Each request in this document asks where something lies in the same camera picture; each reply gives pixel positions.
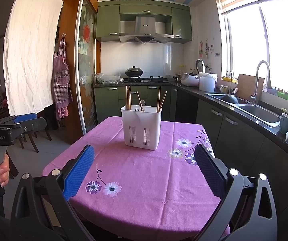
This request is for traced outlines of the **left hand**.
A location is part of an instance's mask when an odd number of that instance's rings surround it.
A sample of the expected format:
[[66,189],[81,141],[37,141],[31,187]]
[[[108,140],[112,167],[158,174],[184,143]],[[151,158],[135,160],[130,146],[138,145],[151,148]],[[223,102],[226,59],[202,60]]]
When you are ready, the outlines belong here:
[[4,154],[3,162],[0,164],[0,186],[5,187],[9,182],[10,163],[9,156]]

